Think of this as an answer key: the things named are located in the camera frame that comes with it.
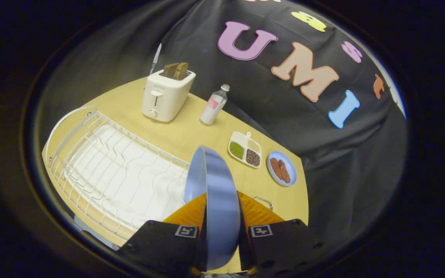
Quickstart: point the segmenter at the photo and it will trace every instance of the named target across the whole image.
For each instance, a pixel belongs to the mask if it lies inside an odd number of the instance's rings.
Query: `blue plate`
[[[207,270],[227,264],[238,245],[240,203],[224,159],[200,146],[193,154],[185,184],[185,203],[207,192]]]
[[[276,173],[274,173],[274,170],[272,169],[272,167],[270,165],[270,160],[272,158],[277,159],[277,161],[282,160],[284,162],[284,166],[286,166],[286,170],[288,171],[289,178],[291,180],[289,183],[287,183],[283,180],[280,180],[276,176]],[[291,160],[289,159],[289,157],[287,157],[284,153],[281,153],[280,151],[275,150],[269,154],[269,156],[267,157],[267,169],[269,170],[270,175],[274,178],[274,181],[276,181],[277,183],[279,183],[282,186],[292,186],[296,182],[295,165],[293,165],[293,163],[291,163]]]

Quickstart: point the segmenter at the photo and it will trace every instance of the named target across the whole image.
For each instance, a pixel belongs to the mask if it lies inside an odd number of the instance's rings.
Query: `yellow letter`
[[[292,12],[292,16],[300,19],[301,21],[308,23],[311,27],[313,27],[316,30],[319,30],[320,32],[325,32],[325,28],[327,27],[322,21],[316,19],[315,17],[306,14],[302,11],[299,12]]]

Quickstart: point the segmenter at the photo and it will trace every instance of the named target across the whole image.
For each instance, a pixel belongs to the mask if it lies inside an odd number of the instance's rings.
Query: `bottle cap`
[[[226,91],[226,92],[229,92],[229,85],[228,85],[228,84],[223,84],[223,85],[221,86],[221,90],[224,90],[224,91]]]

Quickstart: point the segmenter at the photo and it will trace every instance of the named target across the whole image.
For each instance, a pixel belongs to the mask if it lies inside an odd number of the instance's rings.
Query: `white tray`
[[[250,167],[253,168],[259,168],[262,165],[262,148],[260,147],[260,144],[258,144],[255,140],[251,139],[251,132],[247,132],[246,135],[242,134],[241,132],[233,132],[233,134],[231,135],[231,138],[229,139],[229,143],[228,143],[228,153],[234,157],[236,160],[249,165]],[[231,145],[231,142],[235,142],[238,145],[242,146],[244,151],[243,151],[243,158],[240,159],[239,157],[236,157],[235,155],[233,155],[233,153],[231,153],[229,146]],[[253,142],[255,143],[255,145],[257,146],[257,149],[251,148],[249,147],[249,142]],[[247,157],[247,152],[248,150],[251,149],[253,150],[260,158],[260,164],[258,164],[258,166],[254,166],[252,164],[249,164],[246,161],[246,157]]]

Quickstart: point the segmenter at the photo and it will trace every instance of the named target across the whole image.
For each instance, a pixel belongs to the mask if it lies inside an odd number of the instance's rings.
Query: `orange gripper pad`
[[[274,224],[284,221],[284,219],[279,217],[276,213],[273,213],[270,209],[251,197],[241,192],[238,192],[238,196],[240,197],[240,204],[247,232],[248,227]]]
[[[163,222],[176,225],[198,226],[198,230],[200,231],[202,229],[202,223],[204,222],[206,203],[207,194],[201,194],[168,216]]]

